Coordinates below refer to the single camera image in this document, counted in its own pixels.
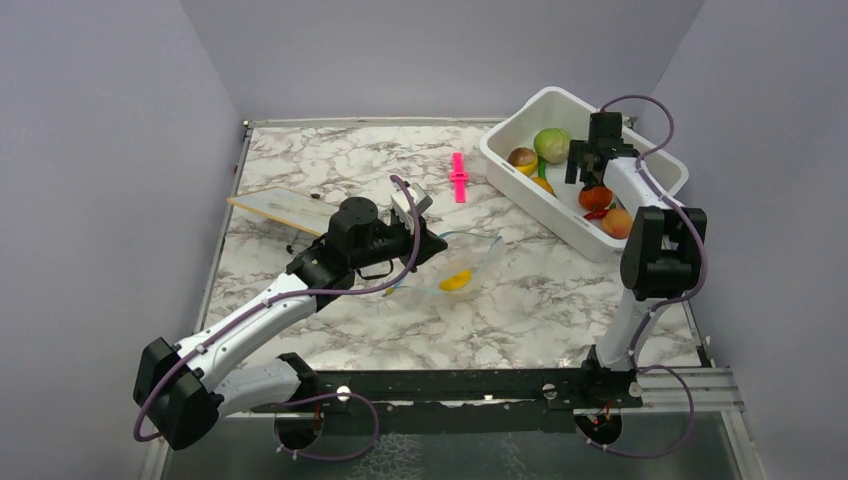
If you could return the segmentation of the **orange pumpkin toy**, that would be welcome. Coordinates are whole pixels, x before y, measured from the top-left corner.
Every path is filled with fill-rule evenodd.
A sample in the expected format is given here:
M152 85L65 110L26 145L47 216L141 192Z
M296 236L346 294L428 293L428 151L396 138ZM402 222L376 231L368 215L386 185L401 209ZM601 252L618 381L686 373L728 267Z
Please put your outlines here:
M613 199L613 192L604 186L584 187L577 197L579 205L588 212L606 209Z

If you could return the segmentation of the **clear zip top bag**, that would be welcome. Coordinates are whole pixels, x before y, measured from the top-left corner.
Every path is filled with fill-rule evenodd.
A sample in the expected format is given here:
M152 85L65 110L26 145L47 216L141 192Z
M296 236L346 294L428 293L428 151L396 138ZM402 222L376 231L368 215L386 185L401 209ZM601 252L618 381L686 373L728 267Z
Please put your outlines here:
M440 235L448 242L446 251L433 257L383 292L383 297L408 309L428 309L471 300L497 276L507 250L500 235L484 235L470 231L448 231ZM471 269L473 279L461 290L445 292L439 283Z

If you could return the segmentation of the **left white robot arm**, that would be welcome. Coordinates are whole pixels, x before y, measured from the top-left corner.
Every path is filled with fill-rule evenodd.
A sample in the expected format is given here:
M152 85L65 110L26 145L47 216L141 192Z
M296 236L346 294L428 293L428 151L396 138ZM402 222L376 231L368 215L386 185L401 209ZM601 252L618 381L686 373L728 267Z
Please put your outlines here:
M447 241L428 229L420 206L392 206L389 222L363 197L344 200L327 231L299 252L264 292L211 328L170 344L159 337L141 352L132 398L139 407L133 438L162 437L174 450L203 436L232 402L224 380L275 335L354 296L360 270L399 260L400 277L445 251Z

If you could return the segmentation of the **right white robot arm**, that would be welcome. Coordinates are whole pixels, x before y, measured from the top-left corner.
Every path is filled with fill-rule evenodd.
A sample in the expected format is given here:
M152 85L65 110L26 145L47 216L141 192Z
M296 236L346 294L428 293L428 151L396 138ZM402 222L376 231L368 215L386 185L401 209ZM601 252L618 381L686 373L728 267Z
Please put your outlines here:
M600 407L627 395L638 356L661 314L701 286L707 217L674 199L623 138L618 112L590 115L588 137L570 145L565 180L611 190L633 223L620 262L624 293L616 316L580 367L579 398Z

